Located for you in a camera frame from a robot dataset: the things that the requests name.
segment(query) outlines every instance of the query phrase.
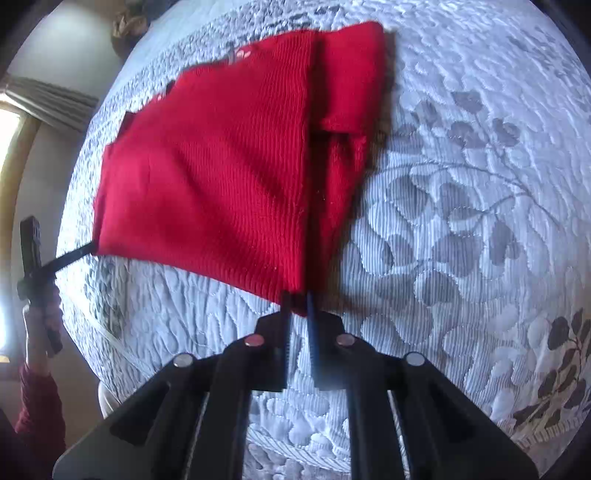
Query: black metal bracket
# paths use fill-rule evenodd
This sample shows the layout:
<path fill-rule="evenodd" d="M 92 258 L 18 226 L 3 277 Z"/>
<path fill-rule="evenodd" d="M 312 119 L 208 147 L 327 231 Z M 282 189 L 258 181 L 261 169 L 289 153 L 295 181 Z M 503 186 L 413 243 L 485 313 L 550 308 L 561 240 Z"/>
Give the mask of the black metal bracket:
<path fill-rule="evenodd" d="M 394 358 L 308 296 L 312 376 L 346 390 L 352 480 L 533 480 L 529 457 L 418 352 Z M 239 480 L 252 390 L 287 386 L 291 303 L 221 355 L 177 355 L 54 468 L 56 480 Z"/>

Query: ribbed knit fabric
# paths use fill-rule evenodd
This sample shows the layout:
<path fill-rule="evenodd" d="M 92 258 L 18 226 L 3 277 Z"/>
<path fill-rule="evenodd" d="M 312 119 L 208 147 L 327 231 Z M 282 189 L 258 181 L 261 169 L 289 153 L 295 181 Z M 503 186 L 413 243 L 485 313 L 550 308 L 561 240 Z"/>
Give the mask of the ribbed knit fabric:
<path fill-rule="evenodd" d="M 98 254 L 278 301 L 320 291 L 361 179 L 384 77 L 374 22 L 302 30 L 197 66 L 127 114 L 104 154 Z"/>

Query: folded red fabric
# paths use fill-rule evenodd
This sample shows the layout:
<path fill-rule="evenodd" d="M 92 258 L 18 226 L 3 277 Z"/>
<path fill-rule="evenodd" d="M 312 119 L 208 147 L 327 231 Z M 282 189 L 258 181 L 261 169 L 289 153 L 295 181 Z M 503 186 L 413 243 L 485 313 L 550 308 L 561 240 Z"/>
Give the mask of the folded red fabric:
<path fill-rule="evenodd" d="M 268 300 L 320 291 L 362 177 L 384 78 L 375 22 L 241 48 L 184 72 L 105 149 L 99 255 Z"/>

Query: metal screw head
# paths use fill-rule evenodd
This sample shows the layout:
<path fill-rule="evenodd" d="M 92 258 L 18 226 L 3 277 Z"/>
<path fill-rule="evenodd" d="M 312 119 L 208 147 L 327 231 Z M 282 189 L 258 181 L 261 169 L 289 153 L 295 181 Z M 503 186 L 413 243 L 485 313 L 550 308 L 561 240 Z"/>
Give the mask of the metal screw head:
<path fill-rule="evenodd" d="M 174 357 L 173 365 L 178 368 L 189 367 L 193 363 L 193 356 L 189 353 L 181 353 Z"/>
<path fill-rule="evenodd" d="M 355 343 L 355 337 L 350 333 L 341 333 L 336 338 L 336 343 L 340 346 L 351 346 Z"/>
<path fill-rule="evenodd" d="M 418 352 L 410 352 L 407 356 L 404 357 L 409 365 L 413 367 L 420 367 L 423 363 L 425 363 L 425 357 Z"/>
<path fill-rule="evenodd" d="M 244 339 L 246 346 L 261 346 L 265 343 L 265 337 L 258 333 L 253 333 Z"/>

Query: bedspread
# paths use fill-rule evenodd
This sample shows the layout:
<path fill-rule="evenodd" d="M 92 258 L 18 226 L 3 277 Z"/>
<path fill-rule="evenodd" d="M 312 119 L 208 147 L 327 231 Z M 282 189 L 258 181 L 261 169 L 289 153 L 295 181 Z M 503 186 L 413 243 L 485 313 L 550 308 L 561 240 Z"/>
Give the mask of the bedspread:
<path fill-rule="evenodd" d="M 125 111 L 183 68 L 287 30 L 377 20 L 387 91 L 322 307 L 381 352 L 424 353 L 544 472 L 591 408 L 591 80 L 568 42 L 527 0 L 233 5 L 158 47 L 174 22 L 156 23 L 138 45 L 152 53 L 124 67 L 90 125 L 59 253 L 91 237 L 102 152 Z M 123 258 L 85 258 L 58 283 L 66 328 L 120 399 L 176 353 L 219 353 L 277 309 Z M 288 389 L 253 395 L 245 476 L 341 478 L 348 435 L 345 395 L 313 388 L 296 316 Z"/>

